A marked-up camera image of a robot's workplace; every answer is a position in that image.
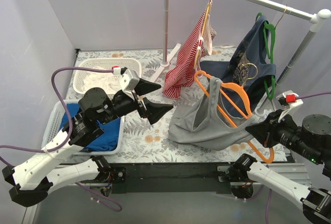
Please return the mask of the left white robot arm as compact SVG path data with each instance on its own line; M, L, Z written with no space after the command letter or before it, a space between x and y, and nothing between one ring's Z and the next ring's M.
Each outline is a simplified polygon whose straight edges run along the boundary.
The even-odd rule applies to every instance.
M18 166L3 168L4 180L12 185L9 195L13 202L30 207L67 185L86 180L100 183L116 180L119 170L112 168L101 155L91 156L87 161L73 166L58 168L58 165L101 137L105 131L100 125L134 111L154 124L173 109L171 104L154 103L146 97L138 99L140 95L159 89L159 84L143 79L137 83L126 81L125 84L129 87L130 96L120 90L109 98L99 87L89 89L78 102L78 113L68 120L43 152L36 153Z

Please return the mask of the orange plastic hanger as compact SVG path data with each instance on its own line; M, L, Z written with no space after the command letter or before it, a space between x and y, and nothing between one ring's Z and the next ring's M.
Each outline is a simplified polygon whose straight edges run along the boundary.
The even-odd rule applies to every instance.
M240 67L243 68L249 68L249 66L253 66L255 68L255 75L251 78L247 78L243 81L243 83L241 85L233 83L233 82L229 82L229 83L221 83L220 86L220 93L222 96L224 96L226 98L226 100L234 107L234 109L237 110L237 112L246 120L248 120L249 118L252 117L253 113L251 112L251 107L250 107L250 100L249 97L247 95L247 93L244 90L244 85L246 83L247 80L251 80L254 79L257 75L258 75L258 68L256 65L254 65L253 63L246 63L246 64L241 64ZM203 70L198 70L195 72L194 74L194 80L197 82L198 86L202 89L202 91L204 92L204 94L209 97L210 94L207 91L207 89L201 84L201 82L199 81L198 77L201 76L205 76L208 79L210 79L212 76L207 74L205 71ZM223 91L223 88L226 89L230 89L234 92L236 92L238 94L238 96L240 97L240 99L242 100L246 113L245 114L240 107L227 95L227 93L225 93ZM269 158L266 158L255 146L254 144L249 141L248 145L251 147L251 149L265 162L265 163L272 163L274 161L275 158L275 152L273 148L269 148Z

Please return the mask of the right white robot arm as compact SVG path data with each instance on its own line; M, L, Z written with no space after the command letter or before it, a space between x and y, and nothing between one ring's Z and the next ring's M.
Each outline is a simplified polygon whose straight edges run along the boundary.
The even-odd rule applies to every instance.
M306 116L298 126L291 115L282 111L270 113L266 120L246 127L264 147L282 144L308 161L323 165L322 174L330 177L330 117L322 114ZM251 180L290 200L312 223L330 223L330 191L296 183L243 154L230 167L229 176L235 181Z

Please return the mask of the grey tank top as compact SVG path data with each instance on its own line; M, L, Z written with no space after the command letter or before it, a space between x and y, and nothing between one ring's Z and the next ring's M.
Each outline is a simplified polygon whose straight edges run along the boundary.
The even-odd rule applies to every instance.
M176 107L169 123L170 141L221 151L253 138L245 128L259 122L256 114L249 119L230 115L236 124L233 127L217 109L218 106L224 107L224 100L220 97L221 83L220 79L212 77L207 88L211 91L209 97L204 95L192 106Z

